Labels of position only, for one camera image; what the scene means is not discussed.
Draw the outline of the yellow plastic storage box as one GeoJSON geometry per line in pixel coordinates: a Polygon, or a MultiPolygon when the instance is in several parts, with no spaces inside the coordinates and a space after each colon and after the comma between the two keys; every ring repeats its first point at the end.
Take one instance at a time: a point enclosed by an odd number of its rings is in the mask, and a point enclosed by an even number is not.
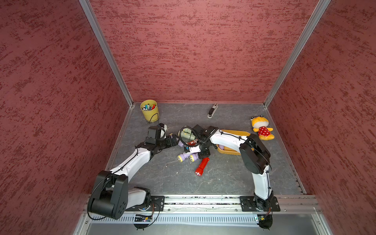
{"type": "MultiPolygon", "coordinates": [[[[244,139],[246,139],[250,133],[246,131],[238,131],[238,130],[228,130],[228,129],[221,129],[221,131],[226,132],[228,134],[234,135],[236,137],[241,136],[244,139]]],[[[228,154],[228,155],[240,155],[240,153],[235,148],[230,148],[228,146],[225,146],[226,150],[222,151],[218,148],[218,152],[222,154],[228,154]]]]}

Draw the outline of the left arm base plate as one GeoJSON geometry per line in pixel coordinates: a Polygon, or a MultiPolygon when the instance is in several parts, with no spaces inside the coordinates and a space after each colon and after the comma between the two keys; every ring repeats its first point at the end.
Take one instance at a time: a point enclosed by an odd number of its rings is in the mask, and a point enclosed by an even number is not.
{"type": "Polygon", "coordinates": [[[126,209],[126,212],[160,212],[163,211],[165,204],[165,196],[147,196],[141,205],[136,205],[126,209]]]}

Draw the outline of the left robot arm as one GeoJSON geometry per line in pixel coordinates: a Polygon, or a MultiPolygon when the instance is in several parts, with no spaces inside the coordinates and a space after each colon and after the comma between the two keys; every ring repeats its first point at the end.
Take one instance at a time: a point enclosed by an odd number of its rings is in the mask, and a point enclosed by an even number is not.
{"type": "Polygon", "coordinates": [[[98,214],[101,219],[119,219],[127,209],[149,209],[152,204],[150,190],[142,187],[131,189],[128,184],[156,154],[177,146],[178,142],[177,135],[167,135],[165,128],[159,125],[150,127],[145,141],[136,145],[124,162],[97,175],[87,204],[88,214],[98,214]]]}

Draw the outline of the all red flashlight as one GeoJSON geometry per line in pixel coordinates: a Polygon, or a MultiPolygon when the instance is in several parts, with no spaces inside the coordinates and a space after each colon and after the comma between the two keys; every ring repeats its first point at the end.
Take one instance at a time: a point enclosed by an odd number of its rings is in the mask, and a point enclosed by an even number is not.
{"type": "Polygon", "coordinates": [[[209,157],[204,158],[198,168],[195,170],[195,174],[197,176],[202,176],[204,173],[204,169],[207,166],[207,163],[210,161],[209,157]]]}

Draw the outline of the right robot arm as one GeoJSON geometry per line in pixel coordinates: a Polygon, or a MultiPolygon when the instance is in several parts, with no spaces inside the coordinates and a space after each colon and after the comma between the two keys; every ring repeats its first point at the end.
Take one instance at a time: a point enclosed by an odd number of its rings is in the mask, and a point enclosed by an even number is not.
{"type": "Polygon", "coordinates": [[[270,157],[271,154],[255,134],[240,136],[225,132],[217,127],[210,126],[207,129],[196,125],[191,133],[198,139],[190,149],[196,148],[208,156],[210,146],[224,146],[238,152],[248,171],[252,173],[255,185],[254,202],[258,211],[272,210],[274,197],[270,184],[270,157]]]}

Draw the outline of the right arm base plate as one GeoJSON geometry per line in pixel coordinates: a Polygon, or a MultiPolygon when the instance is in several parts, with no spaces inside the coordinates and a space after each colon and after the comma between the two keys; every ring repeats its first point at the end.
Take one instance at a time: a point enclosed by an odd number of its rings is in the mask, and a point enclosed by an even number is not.
{"type": "Polygon", "coordinates": [[[243,212],[280,212],[281,208],[275,196],[263,200],[254,196],[241,196],[240,206],[243,212]]]}

